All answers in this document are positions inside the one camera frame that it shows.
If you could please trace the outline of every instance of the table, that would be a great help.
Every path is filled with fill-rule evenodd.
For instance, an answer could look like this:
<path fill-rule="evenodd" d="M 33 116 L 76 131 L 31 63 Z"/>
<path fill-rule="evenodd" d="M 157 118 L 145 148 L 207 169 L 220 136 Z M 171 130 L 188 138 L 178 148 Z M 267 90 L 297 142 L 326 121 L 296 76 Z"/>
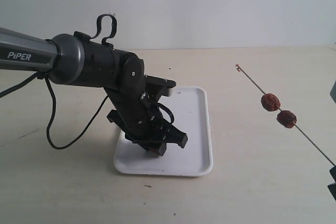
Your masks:
<path fill-rule="evenodd" d="M 2 223 L 335 223 L 327 185 L 332 167 L 293 128 L 260 105 L 261 93 L 240 66 L 336 161 L 336 47 L 141 50 L 147 74 L 206 90 L 214 168 L 204 177 L 118 173 L 120 131 L 104 105 L 83 138 L 63 151 L 45 137 L 51 99 L 36 80 L 0 100 Z M 0 71 L 0 90 L 30 73 Z M 51 134 L 74 138 L 91 118 L 102 89 L 57 86 Z"/>

